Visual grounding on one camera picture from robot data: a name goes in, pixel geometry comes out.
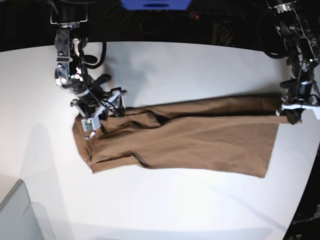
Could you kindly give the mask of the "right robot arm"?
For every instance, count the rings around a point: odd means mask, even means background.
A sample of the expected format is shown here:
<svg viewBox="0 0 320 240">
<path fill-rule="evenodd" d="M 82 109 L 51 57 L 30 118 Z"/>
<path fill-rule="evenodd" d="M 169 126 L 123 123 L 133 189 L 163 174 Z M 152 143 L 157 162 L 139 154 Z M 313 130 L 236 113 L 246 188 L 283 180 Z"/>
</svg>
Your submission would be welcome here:
<svg viewBox="0 0 320 240">
<path fill-rule="evenodd" d="M 109 114 L 123 117 L 123 95 L 126 90 L 118 87 L 105 91 L 103 84 L 112 77 L 102 74 L 93 79 L 88 71 L 99 68 L 105 61 L 107 43 L 102 42 L 100 58 L 84 53 L 88 43 L 81 24 L 88 21 L 89 6 L 93 0 L 49 0 L 50 23 L 57 26 L 54 46 L 57 53 L 54 72 L 55 83 L 75 95 L 70 103 L 78 110 L 85 129 L 95 130 Z"/>
</svg>

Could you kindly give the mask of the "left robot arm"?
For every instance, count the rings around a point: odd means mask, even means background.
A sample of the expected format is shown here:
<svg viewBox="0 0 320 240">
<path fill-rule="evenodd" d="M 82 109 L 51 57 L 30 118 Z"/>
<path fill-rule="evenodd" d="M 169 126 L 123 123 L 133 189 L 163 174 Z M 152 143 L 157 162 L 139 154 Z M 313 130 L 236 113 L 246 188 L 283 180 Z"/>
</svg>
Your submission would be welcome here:
<svg viewBox="0 0 320 240">
<path fill-rule="evenodd" d="M 266 4 L 275 16 L 275 29 L 283 38 L 286 64 L 291 68 L 290 79 L 280 84 L 285 94 L 276 113 L 286 116 L 291 125 L 302 120 L 305 110 L 313 111 L 318 119 L 320 90 L 315 68 L 320 64 L 320 36 L 311 27 L 307 4 L 300 0 L 268 0 Z"/>
</svg>

